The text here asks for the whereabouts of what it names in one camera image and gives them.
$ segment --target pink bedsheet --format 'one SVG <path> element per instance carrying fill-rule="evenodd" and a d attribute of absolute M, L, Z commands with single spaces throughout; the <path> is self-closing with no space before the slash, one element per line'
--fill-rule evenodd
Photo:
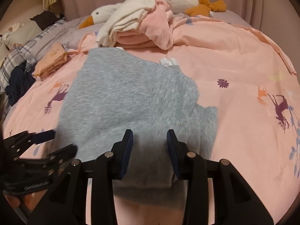
<path fill-rule="evenodd" d="M 259 31 L 209 18 L 185 19 L 173 36 L 174 44 L 168 51 L 150 48 L 127 52 L 157 63 L 164 57 L 178 60 L 182 72 L 198 86 L 198 103 L 218 107 L 211 160 L 230 160 L 276 223 L 291 206 L 300 183 L 300 87 L 292 63 Z M 17 103 L 4 137 L 24 130 L 55 128 L 62 101 L 53 100 L 49 113 L 45 113 L 47 106 L 58 92 L 69 89 L 85 58 L 75 55 L 47 81 L 35 82 Z M 24 156 L 41 157 L 44 150 L 34 156 L 36 148 L 33 146 Z M 181 210 L 120 198 L 115 199 L 115 205 L 120 225 L 182 223 Z M 213 217 L 210 209 L 210 224 Z"/>

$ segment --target navy garment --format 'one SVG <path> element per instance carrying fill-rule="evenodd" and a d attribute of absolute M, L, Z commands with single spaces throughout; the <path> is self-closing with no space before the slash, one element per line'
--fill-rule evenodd
<path fill-rule="evenodd" d="M 13 106 L 32 86 L 35 79 L 32 77 L 35 65 L 25 72 L 26 60 L 15 67 L 9 78 L 9 85 L 5 88 L 8 95 L 8 102 Z"/>

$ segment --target silver bolt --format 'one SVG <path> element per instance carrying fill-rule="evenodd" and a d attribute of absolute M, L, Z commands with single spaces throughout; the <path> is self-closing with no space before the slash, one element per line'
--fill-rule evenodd
<path fill-rule="evenodd" d="M 107 158 L 112 157 L 113 156 L 113 152 L 108 151 L 108 152 L 104 153 L 104 156 L 106 156 Z"/>
<path fill-rule="evenodd" d="M 194 153 L 194 152 L 192 152 L 192 151 L 189 151 L 189 152 L 187 153 L 187 156 L 188 156 L 189 158 L 194 158 L 194 157 L 196 156 L 196 153 Z"/>
<path fill-rule="evenodd" d="M 48 173 L 48 175 L 50 176 L 50 175 L 54 174 L 54 170 L 53 170 L 53 169 L 50 169 L 47 173 Z"/>
<path fill-rule="evenodd" d="M 77 166 L 79 163 L 80 163 L 80 161 L 78 159 L 75 159 L 75 160 L 71 161 L 71 164 L 73 166 Z"/>
<path fill-rule="evenodd" d="M 225 165 L 225 166 L 228 166 L 229 165 L 229 160 L 227 160 L 227 159 L 222 159 L 221 160 L 221 163 L 223 164 L 223 165 Z"/>

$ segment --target orange deer print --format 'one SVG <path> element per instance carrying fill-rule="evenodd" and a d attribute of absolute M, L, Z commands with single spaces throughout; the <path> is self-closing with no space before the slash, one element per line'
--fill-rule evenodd
<path fill-rule="evenodd" d="M 262 97 L 267 96 L 267 87 L 264 86 L 263 84 L 256 84 L 258 86 L 258 92 L 257 92 L 257 99 L 258 102 L 264 106 L 267 106 L 268 104 L 266 102 L 264 102 L 264 100 L 262 99 Z"/>
<path fill-rule="evenodd" d="M 61 80 L 60 82 L 56 82 L 56 83 L 52 86 L 52 88 L 50 89 L 50 91 L 48 92 L 48 94 L 50 94 L 54 88 L 60 87 L 60 85 L 61 85 L 62 83 L 63 83 L 62 80 Z"/>

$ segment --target deer print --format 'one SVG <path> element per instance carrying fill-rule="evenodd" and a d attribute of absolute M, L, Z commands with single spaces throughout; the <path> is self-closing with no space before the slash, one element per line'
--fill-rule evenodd
<path fill-rule="evenodd" d="M 52 101 L 62 101 L 65 98 L 66 94 L 68 93 L 67 92 L 68 88 L 69 85 L 61 85 L 59 87 L 59 90 L 56 93 L 56 95 L 52 98 L 51 101 L 48 102 L 47 106 L 44 107 L 44 115 L 51 112 Z"/>
<path fill-rule="evenodd" d="M 264 100 L 262 99 L 263 96 L 267 96 L 267 87 L 264 86 L 263 84 L 256 84 L 258 86 L 258 93 L 257 93 L 257 99 L 258 102 L 264 106 L 267 106 L 268 104 L 266 102 L 264 102 Z"/>
<path fill-rule="evenodd" d="M 50 89 L 50 91 L 48 92 L 48 94 L 50 94 L 54 88 L 60 87 L 61 84 L 62 84 L 62 80 L 61 80 L 60 82 L 56 82 L 56 83 L 52 86 L 52 88 Z"/>
<path fill-rule="evenodd" d="M 283 116 L 282 112 L 285 110 L 285 109 L 288 109 L 288 104 L 287 104 L 287 100 L 285 99 L 284 96 L 282 95 L 276 95 L 276 97 L 282 97 L 282 103 L 280 103 L 278 105 L 276 99 L 275 99 L 275 96 L 273 95 L 273 98 L 274 98 L 274 101 L 272 99 L 272 97 L 268 94 L 268 96 L 271 98 L 274 106 L 275 106 L 275 112 L 277 114 L 277 117 L 276 119 L 279 120 L 279 123 L 278 125 L 280 125 L 280 127 L 282 127 L 283 131 L 285 132 L 286 130 L 286 127 L 289 129 L 290 128 L 290 125 L 289 123 L 287 122 L 287 119 Z"/>

